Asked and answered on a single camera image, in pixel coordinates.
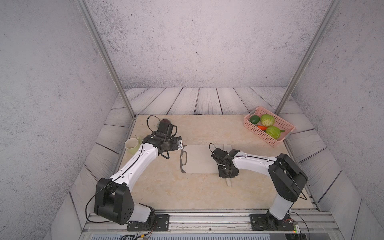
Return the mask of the white grey-rimmed cutting board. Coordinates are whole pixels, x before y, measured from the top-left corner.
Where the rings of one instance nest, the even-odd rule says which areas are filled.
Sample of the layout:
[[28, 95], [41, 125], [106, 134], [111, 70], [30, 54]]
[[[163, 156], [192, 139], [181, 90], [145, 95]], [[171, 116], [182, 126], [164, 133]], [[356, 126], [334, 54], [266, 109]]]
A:
[[211, 157], [214, 145], [184, 145], [180, 155], [180, 170], [187, 174], [218, 174], [218, 165]]

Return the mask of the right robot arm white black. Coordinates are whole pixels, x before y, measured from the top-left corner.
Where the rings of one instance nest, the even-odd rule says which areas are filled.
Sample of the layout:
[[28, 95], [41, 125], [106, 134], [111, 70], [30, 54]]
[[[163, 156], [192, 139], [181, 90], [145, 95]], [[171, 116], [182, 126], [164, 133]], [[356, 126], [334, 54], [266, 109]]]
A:
[[216, 161], [219, 177], [223, 179], [238, 176], [240, 170], [249, 170], [270, 177], [277, 195], [267, 214], [278, 221], [286, 217], [308, 182], [304, 171], [286, 154], [262, 157], [246, 154], [240, 150], [231, 150], [228, 153], [217, 148], [212, 152], [211, 158]]

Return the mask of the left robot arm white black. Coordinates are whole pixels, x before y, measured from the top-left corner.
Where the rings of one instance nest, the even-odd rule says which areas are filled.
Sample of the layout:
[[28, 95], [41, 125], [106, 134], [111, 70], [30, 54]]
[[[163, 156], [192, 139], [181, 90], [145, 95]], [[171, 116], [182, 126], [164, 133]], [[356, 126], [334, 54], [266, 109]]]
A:
[[183, 149], [182, 137], [160, 138], [148, 135], [130, 161], [110, 178], [96, 185], [94, 213], [119, 225], [137, 222], [151, 228], [155, 210], [136, 204], [131, 190], [150, 163], [163, 153]]

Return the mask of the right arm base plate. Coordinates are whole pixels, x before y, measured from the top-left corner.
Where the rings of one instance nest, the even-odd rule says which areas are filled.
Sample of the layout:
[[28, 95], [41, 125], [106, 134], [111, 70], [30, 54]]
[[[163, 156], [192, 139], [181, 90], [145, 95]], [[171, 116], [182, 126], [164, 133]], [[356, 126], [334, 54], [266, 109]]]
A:
[[282, 220], [278, 220], [270, 213], [250, 214], [250, 223], [253, 231], [294, 231], [294, 221], [286, 214]]

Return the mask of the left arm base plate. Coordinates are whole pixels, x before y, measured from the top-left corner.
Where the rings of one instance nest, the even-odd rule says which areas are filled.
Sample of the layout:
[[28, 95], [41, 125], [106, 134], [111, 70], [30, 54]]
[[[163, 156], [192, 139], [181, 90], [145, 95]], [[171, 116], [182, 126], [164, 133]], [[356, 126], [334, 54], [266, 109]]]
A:
[[131, 222], [127, 224], [128, 232], [167, 232], [169, 229], [170, 215], [150, 214], [145, 223]]

